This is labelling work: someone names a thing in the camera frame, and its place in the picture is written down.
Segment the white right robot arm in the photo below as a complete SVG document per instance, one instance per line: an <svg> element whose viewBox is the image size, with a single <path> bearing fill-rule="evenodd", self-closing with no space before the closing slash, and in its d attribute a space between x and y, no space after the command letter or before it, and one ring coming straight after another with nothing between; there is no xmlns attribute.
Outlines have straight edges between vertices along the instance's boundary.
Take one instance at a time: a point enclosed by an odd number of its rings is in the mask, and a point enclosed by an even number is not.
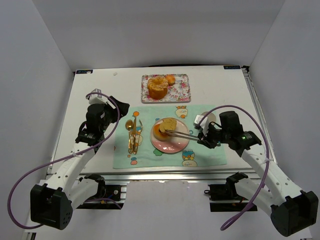
<svg viewBox="0 0 320 240"><path fill-rule="evenodd" d="M227 196L245 198L249 206L256 205L263 210L284 237L314 225L319 206L316 194L305 192L267 157L261 140L252 131L243 130L236 112L223 112L219 118L220 127L216 128L207 115L195 117L198 143L210 149L218 144L227 144L261 178L260 184L256 184L242 172L229 176L225 183Z"/></svg>

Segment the small round bun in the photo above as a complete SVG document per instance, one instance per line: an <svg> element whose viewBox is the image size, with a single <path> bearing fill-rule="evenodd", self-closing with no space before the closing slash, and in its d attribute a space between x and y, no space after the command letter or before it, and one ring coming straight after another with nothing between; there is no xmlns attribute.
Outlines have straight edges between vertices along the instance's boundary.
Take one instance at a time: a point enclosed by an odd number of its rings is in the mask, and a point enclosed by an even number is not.
<svg viewBox="0 0 320 240"><path fill-rule="evenodd" d="M173 86L175 84L175 82L176 82L176 78L172 74L166 75L165 79L167 80L169 86Z"/></svg>

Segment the dark green mug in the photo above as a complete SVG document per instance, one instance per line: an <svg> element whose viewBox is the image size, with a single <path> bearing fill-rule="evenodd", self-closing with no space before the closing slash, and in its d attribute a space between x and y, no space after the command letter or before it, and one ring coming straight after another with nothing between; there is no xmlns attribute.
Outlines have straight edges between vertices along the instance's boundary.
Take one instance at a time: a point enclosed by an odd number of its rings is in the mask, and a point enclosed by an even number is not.
<svg viewBox="0 0 320 240"><path fill-rule="evenodd" d="M205 123L205 122L211 123L211 122L216 122L216 120L217 120L217 118L216 118L215 114L211 112L202 122L203 123Z"/></svg>

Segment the gold knife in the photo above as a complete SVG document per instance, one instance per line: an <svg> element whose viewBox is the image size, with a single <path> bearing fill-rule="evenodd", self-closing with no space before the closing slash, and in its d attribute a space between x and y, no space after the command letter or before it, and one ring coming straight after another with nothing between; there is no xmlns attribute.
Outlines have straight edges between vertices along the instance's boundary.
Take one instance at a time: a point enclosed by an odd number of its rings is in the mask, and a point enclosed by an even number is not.
<svg viewBox="0 0 320 240"><path fill-rule="evenodd" d="M133 153L136 154L137 151L136 151L136 143L137 143L137 140L136 140L136 132L137 132L137 117L135 116L134 117L134 121L133 121L133 128L132 128L132 136L133 136L133 144L132 144L132 149L133 149Z"/></svg>

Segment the blue corner label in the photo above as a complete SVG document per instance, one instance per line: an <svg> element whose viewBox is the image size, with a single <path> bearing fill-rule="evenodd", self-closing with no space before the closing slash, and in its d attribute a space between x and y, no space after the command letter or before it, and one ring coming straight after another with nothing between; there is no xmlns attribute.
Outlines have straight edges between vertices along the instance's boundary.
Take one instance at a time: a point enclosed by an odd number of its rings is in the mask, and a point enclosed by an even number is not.
<svg viewBox="0 0 320 240"><path fill-rule="evenodd" d="M92 74L93 70L92 69L79 69L75 73L77 75L80 75L80 74Z"/></svg>
<svg viewBox="0 0 320 240"><path fill-rule="evenodd" d="M224 65L223 68L225 70L240 70L241 66L240 65Z"/></svg>

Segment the gold spoon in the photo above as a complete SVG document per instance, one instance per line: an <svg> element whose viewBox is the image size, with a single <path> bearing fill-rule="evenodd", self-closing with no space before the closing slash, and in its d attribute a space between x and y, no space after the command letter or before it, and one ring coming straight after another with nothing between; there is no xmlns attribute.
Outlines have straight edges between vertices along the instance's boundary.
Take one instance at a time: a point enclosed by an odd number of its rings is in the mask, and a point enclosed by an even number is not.
<svg viewBox="0 0 320 240"><path fill-rule="evenodd" d="M131 119L127 120L125 123L125 128L128 131L128 151L131 151L131 129L133 127L133 121Z"/></svg>

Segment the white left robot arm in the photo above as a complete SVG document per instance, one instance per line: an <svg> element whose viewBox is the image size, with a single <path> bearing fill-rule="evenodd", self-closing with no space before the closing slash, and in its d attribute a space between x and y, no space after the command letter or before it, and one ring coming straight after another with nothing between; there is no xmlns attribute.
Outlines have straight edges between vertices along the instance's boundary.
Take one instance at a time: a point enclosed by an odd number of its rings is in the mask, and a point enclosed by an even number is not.
<svg viewBox="0 0 320 240"><path fill-rule="evenodd" d="M36 184L30 191L30 219L35 223L63 230L77 207L105 193L102 176L91 174L81 178L79 174L98 152L108 126L117 125L128 114L130 105L113 96L108 102L92 95L88 99L85 121L79 127L70 158L42 185Z"/></svg>

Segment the sliced herb bread piece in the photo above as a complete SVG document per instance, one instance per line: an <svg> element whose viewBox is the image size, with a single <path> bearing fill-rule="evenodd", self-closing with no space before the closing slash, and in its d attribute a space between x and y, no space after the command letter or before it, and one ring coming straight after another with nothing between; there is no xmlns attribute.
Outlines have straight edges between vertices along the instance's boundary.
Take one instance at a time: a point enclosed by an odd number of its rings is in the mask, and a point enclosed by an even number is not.
<svg viewBox="0 0 320 240"><path fill-rule="evenodd" d="M159 125L159 131L165 133L166 130L174 131L177 127L177 120L175 118L164 118Z"/></svg>

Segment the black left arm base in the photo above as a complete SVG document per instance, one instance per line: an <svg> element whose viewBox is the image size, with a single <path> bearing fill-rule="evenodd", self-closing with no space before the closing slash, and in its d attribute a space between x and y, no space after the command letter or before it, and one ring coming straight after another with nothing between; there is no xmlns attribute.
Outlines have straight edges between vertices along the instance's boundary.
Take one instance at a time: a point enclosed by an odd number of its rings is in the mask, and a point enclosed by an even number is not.
<svg viewBox="0 0 320 240"><path fill-rule="evenodd" d="M108 184L98 174L80 176L69 193L73 209L120 210L124 206L122 185Z"/></svg>

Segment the blue right corner label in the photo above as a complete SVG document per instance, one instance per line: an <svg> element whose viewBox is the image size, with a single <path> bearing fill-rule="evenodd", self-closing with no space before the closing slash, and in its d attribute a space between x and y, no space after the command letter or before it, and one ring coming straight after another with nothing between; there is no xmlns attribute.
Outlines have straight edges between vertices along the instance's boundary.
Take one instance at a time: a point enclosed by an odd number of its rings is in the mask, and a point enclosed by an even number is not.
<svg viewBox="0 0 320 240"><path fill-rule="evenodd" d="M240 65L224 65L223 68L225 70L240 70L241 66Z"/></svg>

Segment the pink white ceramic plate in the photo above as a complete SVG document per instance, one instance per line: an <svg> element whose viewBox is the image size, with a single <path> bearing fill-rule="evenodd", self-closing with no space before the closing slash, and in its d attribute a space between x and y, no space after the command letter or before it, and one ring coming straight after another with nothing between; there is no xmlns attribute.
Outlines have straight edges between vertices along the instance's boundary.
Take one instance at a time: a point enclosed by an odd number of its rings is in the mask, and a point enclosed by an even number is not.
<svg viewBox="0 0 320 240"><path fill-rule="evenodd" d="M187 147L189 140L185 138L178 138L178 137L170 137L166 141L158 140L155 135L154 135L154 127L156 125L159 125L163 122L164 119L159 119L158 121L155 122L155 124L151 127L150 130L150 142L152 145L159 151L166 153L166 154L175 154L180 151L182 151L185 147ZM189 134L189 129L187 125L182 122L181 120L178 120L175 118L177 121L176 124L176 131L182 132L185 134Z"/></svg>

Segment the blue left corner label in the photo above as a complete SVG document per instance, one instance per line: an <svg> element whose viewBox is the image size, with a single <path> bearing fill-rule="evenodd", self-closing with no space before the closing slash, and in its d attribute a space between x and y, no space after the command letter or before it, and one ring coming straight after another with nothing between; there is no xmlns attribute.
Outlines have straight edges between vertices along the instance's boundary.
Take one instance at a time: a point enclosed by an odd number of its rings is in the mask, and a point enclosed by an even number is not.
<svg viewBox="0 0 320 240"><path fill-rule="evenodd" d="M79 69L75 73L77 75L80 75L80 74L92 74L93 70L92 69Z"/></svg>

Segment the mint cartoon placemat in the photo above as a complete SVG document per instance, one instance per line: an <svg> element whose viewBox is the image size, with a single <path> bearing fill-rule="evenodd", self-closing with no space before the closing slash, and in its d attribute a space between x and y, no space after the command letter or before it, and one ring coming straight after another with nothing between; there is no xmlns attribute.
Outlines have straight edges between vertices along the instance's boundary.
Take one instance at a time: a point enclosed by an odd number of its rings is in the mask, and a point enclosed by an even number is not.
<svg viewBox="0 0 320 240"><path fill-rule="evenodd" d="M146 167L211 167L227 164L225 149L221 146L208 149L196 141L189 140L188 145L177 153L164 153L157 150L151 143L150 133L152 126L159 119L174 118L184 122L189 134L198 135L194 128L196 115L201 115L214 108L213 105L150 105L133 107L129 116L120 120L115 131L113 168L146 168ZM125 127L128 120L136 117L136 126L141 120L143 141L138 146L137 153L128 152L129 134Z"/></svg>

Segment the orange glazed donut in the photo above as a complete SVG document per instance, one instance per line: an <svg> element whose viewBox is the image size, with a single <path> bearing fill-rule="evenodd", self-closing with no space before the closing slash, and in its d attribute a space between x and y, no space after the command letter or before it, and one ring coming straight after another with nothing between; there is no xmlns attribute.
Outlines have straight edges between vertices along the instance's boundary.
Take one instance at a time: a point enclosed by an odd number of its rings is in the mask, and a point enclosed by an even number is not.
<svg viewBox="0 0 320 240"><path fill-rule="evenodd" d="M163 133L160 131L160 124L156 124L153 127L153 135L154 137L159 140L159 141L168 141L171 137L169 135L167 135L166 133Z"/></svg>

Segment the metal serving tongs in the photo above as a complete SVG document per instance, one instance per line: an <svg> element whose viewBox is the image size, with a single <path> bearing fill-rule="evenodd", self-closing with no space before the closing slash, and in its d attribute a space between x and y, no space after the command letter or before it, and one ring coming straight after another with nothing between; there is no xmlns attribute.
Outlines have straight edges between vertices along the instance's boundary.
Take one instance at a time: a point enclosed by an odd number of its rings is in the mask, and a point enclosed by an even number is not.
<svg viewBox="0 0 320 240"><path fill-rule="evenodd" d="M199 140L197 136L190 135L180 131L175 131L175 130L166 130L165 134L170 137L187 139L187 140L196 141L196 142Z"/></svg>

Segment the large sugared bread loaf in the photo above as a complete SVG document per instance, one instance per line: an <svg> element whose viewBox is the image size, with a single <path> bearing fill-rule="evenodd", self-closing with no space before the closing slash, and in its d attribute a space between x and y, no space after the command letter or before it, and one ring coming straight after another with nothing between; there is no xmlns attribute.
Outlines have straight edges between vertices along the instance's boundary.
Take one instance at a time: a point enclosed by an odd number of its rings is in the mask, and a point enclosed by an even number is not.
<svg viewBox="0 0 320 240"><path fill-rule="evenodd" d="M164 98L168 93L169 83L164 76L150 78L147 82L148 94L154 100Z"/></svg>

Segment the floral rectangular tray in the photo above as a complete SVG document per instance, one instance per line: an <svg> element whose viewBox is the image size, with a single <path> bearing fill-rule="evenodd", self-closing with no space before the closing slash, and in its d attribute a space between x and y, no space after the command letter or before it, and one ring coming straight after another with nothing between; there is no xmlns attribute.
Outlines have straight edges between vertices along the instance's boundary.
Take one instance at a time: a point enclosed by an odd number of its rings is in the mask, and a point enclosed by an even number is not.
<svg viewBox="0 0 320 240"><path fill-rule="evenodd" d="M141 77L141 102L147 103L188 103L191 101L191 89L189 77L187 74L169 74L174 75L175 84L168 85L168 91L164 98L156 100L149 96L148 80L156 76L165 77L168 74L149 74Z"/></svg>

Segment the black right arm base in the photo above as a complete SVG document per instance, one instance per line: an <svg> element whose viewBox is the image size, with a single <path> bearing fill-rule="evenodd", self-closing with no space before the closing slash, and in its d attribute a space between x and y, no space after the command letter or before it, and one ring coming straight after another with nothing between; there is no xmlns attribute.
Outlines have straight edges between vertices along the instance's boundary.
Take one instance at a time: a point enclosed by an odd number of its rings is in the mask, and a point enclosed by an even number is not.
<svg viewBox="0 0 320 240"><path fill-rule="evenodd" d="M203 193L209 198L212 213L241 212L249 201L236 192L235 183L247 179L248 176L237 172L226 179L224 184L210 184Z"/></svg>

